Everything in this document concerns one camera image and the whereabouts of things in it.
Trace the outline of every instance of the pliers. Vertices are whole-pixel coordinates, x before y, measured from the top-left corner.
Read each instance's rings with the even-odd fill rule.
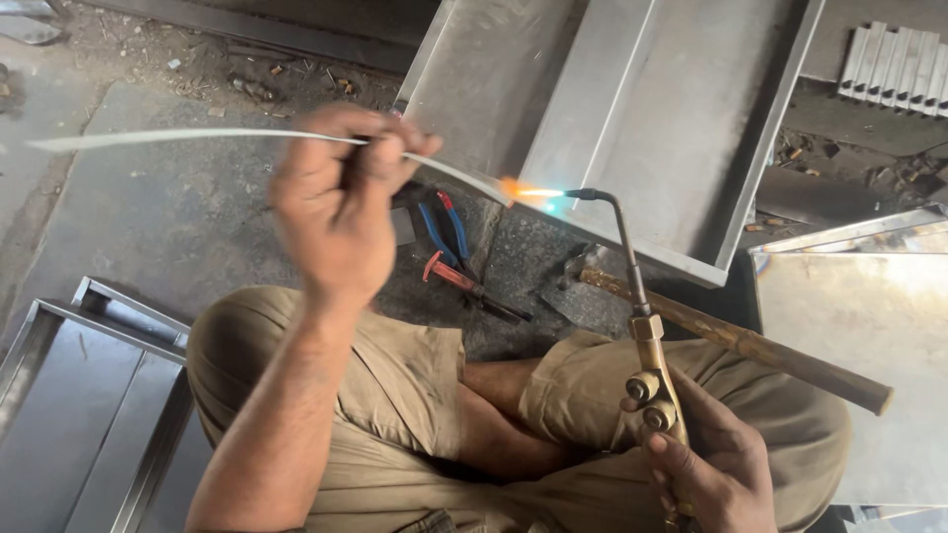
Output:
[[[441,259],[445,264],[451,268],[454,268],[458,272],[461,272],[467,278],[473,280],[474,283],[479,283],[480,280],[470,265],[471,254],[470,250],[467,249],[467,235],[465,233],[464,225],[461,224],[461,218],[454,210],[454,204],[451,203],[451,198],[447,195],[447,193],[439,189],[437,191],[437,195],[438,199],[441,200],[441,203],[445,206],[445,211],[447,211],[448,218],[451,219],[451,226],[454,228],[454,235],[457,240],[457,253],[449,248],[445,244],[445,241],[442,240],[441,232],[438,231],[438,225],[436,224],[431,212],[428,210],[428,205],[426,205],[425,202],[421,202],[418,204],[418,211],[421,212],[422,218],[425,219],[425,226],[428,228],[428,234],[431,236],[431,240],[434,241],[434,246],[441,250]]]

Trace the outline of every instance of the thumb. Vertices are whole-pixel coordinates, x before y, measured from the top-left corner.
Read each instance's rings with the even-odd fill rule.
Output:
[[[654,466],[670,473],[692,494],[714,494],[724,483],[723,473],[670,435],[651,435],[648,438],[648,450],[651,451]]]

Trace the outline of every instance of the left hand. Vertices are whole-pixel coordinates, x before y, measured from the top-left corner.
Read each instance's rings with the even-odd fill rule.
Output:
[[[419,166],[402,153],[430,156],[441,140],[394,116],[347,103],[320,108],[300,127],[370,138],[361,147],[294,139],[269,186],[283,245],[301,272],[305,303],[357,313],[394,265],[392,195]]]

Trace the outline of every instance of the knee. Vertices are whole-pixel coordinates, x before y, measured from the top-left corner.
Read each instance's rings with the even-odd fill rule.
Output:
[[[224,374],[255,383],[288,327],[299,291],[273,285],[239,288],[211,304],[194,321],[188,369],[194,377]]]

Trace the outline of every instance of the stainless steel tray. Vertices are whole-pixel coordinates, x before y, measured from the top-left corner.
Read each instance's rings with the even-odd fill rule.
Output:
[[[445,0],[399,102],[445,138],[443,161],[615,193],[647,260],[721,286],[822,7]],[[609,206],[547,207],[618,247]]]

